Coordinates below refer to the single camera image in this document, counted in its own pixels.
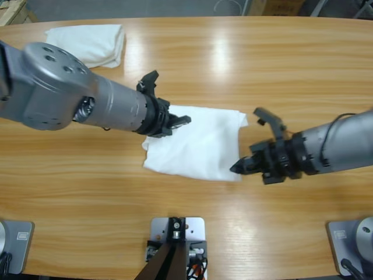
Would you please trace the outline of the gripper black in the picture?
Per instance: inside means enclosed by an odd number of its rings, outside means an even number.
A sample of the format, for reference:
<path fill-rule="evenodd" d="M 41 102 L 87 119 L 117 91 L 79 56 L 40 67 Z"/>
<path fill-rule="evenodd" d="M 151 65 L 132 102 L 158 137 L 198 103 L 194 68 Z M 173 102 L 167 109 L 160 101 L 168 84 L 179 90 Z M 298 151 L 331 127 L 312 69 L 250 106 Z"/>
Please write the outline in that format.
<path fill-rule="evenodd" d="M 169 113 L 170 103 L 161 98 L 145 95 L 146 115 L 142 120 L 140 127 L 135 131 L 140 135 L 146 135 L 153 138 L 162 138 L 171 136 L 172 129 L 179 128 L 189 124 L 192 120 L 188 115 L 176 116 Z"/>
<path fill-rule="evenodd" d="M 272 139 L 258 142 L 250 146 L 252 155 L 240 158 L 230 167 L 230 171 L 241 175 L 260 173 L 264 184 L 282 183 L 287 178 L 300 179 L 302 170 L 299 155 L 303 143 L 300 134 L 280 142 Z"/>

